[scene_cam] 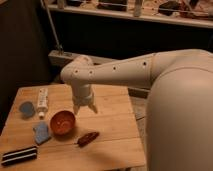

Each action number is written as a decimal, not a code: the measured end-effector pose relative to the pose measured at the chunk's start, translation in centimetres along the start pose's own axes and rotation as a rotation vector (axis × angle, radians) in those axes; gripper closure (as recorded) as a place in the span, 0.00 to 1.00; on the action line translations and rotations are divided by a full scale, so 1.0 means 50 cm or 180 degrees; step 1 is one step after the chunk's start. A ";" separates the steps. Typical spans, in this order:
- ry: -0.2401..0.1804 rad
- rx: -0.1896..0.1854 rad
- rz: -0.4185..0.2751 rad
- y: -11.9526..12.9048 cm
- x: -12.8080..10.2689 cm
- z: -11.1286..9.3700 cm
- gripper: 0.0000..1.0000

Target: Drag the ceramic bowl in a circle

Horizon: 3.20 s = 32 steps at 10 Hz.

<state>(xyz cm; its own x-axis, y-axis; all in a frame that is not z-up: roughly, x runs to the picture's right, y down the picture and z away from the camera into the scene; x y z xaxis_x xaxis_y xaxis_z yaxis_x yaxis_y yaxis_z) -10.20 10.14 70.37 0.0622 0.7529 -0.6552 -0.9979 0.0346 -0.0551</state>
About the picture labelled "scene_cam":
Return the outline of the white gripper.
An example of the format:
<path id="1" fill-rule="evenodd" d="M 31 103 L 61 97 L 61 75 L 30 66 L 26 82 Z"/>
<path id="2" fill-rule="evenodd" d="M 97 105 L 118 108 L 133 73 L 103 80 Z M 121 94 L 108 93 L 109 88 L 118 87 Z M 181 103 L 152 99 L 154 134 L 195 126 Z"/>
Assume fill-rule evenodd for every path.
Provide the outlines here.
<path id="1" fill-rule="evenodd" d="M 80 106 L 88 106 L 94 113 L 98 113 L 98 109 L 94 102 L 94 93 L 92 90 L 92 86 L 90 84 L 83 84 L 83 85 L 73 85 L 72 86 L 72 99 L 74 114 L 77 115 Z"/>

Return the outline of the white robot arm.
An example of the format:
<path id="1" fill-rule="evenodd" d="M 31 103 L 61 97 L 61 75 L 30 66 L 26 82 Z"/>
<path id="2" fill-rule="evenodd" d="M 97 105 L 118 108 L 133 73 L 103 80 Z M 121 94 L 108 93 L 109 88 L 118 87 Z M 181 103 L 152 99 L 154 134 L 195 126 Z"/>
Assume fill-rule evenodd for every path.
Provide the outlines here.
<path id="1" fill-rule="evenodd" d="M 213 53 L 200 49 L 146 54 L 95 65 L 81 55 L 61 71 L 74 110 L 95 109 L 93 84 L 143 87 L 149 171 L 213 171 Z"/>

